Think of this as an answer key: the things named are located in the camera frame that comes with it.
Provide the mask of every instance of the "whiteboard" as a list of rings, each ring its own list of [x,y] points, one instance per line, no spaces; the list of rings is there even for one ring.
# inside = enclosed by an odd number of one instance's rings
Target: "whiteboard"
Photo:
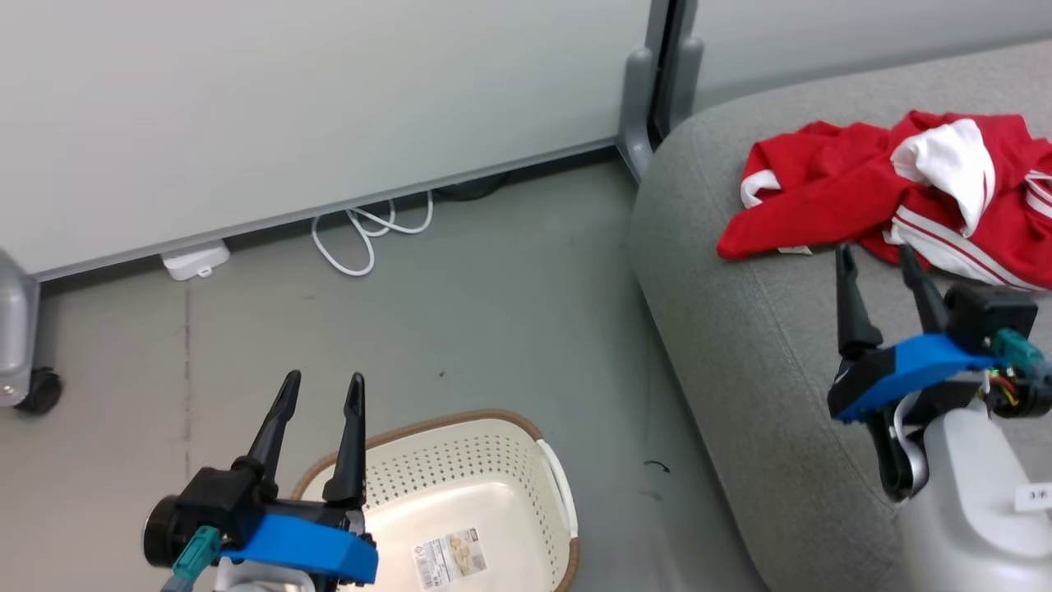
[[[1052,35],[1049,0],[697,0],[694,109],[827,76]]]
[[[7,0],[0,245],[46,274],[616,135],[649,0]]]

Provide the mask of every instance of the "basket handle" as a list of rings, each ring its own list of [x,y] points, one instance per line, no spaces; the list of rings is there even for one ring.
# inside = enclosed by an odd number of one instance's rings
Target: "basket handle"
[[[570,482],[566,479],[566,471],[563,471],[562,463],[559,462],[555,451],[551,450],[548,443],[544,442],[544,440],[539,440],[537,444],[541,447],[541,451],[544,452],[544,458],[548,463],[548,470],[551,471],[551,475],[555,479],[555,487],[559,489],[559,498],[557,502],[559,502],[559,509],[563,514],[566,528],[570,531],[570,538],[576,538],[578,511],[573,506],[573,494],[570,493]]]

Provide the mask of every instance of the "perforated basket side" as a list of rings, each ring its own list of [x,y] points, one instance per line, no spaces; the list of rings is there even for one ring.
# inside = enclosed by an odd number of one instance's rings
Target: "perforated basket side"
[[[486,474],[518,483],[531,504],[547,553],[549,590],[568,589],[578,562],[578,539],[570,537],[540,445],[541,432],[525,419],[505,411],[461,414],[410,426],[372,438],[366,456],[364,511],[429,488]],[[332,473],[335,455],[311,468],[292,498],[311,483]]]

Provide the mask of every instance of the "gray couch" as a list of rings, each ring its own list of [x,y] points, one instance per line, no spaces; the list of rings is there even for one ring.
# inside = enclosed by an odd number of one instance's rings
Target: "gray couch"
[[[890,125],[913,108],[1019,113],[1052,135],[1052,42],[823,80],[707,109],[661,145],[640,188],[633,264],[742,537],[773,592],[909,590],[866,430],[829,419],[838,364],[831,252],[727,262],[756,140],[824,119]],[[886,343],[919,333],[897,268],[856,251]],[[953,281],[937,278],[942,288]],[[1052,351],[1052,301],[1032,340]],[[1031,479],[1052,478],[1052,417],[1005,429]]]

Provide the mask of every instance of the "caster wheel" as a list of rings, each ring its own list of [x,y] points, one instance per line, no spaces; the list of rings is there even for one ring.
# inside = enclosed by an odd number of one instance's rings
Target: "caster wheel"
[[[50,368],[38,368],[29,377],[29,394],[15,409],[33,415],[43,415],[59,403],[62,380]]]

